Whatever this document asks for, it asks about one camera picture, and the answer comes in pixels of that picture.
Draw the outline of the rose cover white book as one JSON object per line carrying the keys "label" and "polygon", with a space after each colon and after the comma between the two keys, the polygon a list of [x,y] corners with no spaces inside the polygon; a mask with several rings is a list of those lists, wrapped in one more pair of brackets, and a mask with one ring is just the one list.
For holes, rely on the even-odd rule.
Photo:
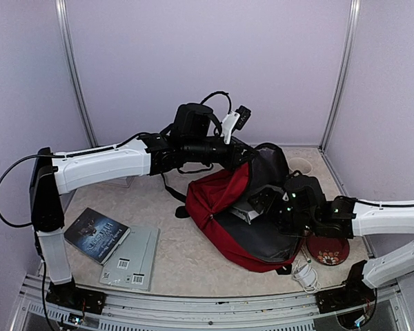
{"label": "rose cover white book", "polygon": [[132,182],[133,182],[133,177],[120,177],[120,178],[104,181],[104,183],[107,185],[114,185],[114,186],[119,186],[122,188],[129,188]]}

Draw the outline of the dark blue heights book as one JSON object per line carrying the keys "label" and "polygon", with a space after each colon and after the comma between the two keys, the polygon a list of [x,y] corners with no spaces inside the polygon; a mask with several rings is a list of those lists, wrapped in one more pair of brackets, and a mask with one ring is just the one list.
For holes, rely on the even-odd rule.
{"label": "dark blue heights book", "polygon": [[86,208],[64,232],[65,240],[80,252],[105,265],[131,229],[96,210]]}

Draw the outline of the red student backpack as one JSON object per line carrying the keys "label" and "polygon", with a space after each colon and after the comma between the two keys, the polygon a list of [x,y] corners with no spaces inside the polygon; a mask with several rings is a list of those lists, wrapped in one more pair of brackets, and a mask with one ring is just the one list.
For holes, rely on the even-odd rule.
{"label": "red student backpack", "polygon": [[[256,156],[234,170],[220,170],[188,185],[180,218],[190,217],[216,249],[229,261],[251,272],[292,272],[292,264],[303,242],[284,216],[283,185],[289,174],[284,151],[273,143],[262,143]],[[267,192],[267,212],[250,222],[242,205],[253,195]]]}

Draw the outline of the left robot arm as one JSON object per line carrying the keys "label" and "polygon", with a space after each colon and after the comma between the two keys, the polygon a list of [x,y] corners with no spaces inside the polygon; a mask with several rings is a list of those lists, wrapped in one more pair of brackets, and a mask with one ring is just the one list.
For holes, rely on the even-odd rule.
{"label": "left robot arm", "polygon": [[[83,299],[75,283],[66,253],[61,195],[84,186],[122,177],[164,176],[180,170],[186,163],[204,166],[221,165],[235,169],[246,162],[251,148],[234,138],[251,116],[245,106],[229,109],[219,120],[206,102],[225,91],[212,92],[199,103],[178,107],[175,119],[161,132],[138,132],[121,143],[80,150],[53,153],[49,147],[25,156],[10,165],[0,176],[4,179],[20,164],[33,160],[29,186],[30,222],[37,252],[50,278],[49,294],[74,307]],[[11,228],[0,211],[0,220]]]}

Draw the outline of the grey ianra book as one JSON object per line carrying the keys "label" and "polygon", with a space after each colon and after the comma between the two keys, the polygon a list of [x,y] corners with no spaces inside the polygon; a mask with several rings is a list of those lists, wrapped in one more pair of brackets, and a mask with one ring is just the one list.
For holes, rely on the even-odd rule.
{"label": "grey ianra book", "polygon": [[230,207],[229,212],[245,221],[248,225],[250,225],[252,221],[260,215],[260,213],[248,204],[234,205]]}

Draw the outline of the grey barcode book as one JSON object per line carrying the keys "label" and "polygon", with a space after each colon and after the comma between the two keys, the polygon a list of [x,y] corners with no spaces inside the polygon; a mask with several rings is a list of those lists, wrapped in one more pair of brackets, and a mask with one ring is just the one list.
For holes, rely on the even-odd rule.
{"label": "grey barcode book", "polygon": [[133,226],[103,266],[99,282],[125,290],[149,291],[160,235],[159,228]]}

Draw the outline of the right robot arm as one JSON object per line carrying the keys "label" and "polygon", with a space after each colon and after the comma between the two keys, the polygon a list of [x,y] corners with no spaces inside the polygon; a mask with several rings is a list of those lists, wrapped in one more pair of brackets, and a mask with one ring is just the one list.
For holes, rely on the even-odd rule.
{"label": "right robot arm", "polygon": [[[368,201],[338,196],[329,201],[316,177],[294,172],[283,185],[264,185],[247,198],[251,208],[273,221],[280,232],[299,236],[365,237],[372,234],[414,234],[414,200]],[[339,291],[339,300],[355,305],[366,287],[414,272],[414,239],[379,258],[352,267],[354,279]]]}

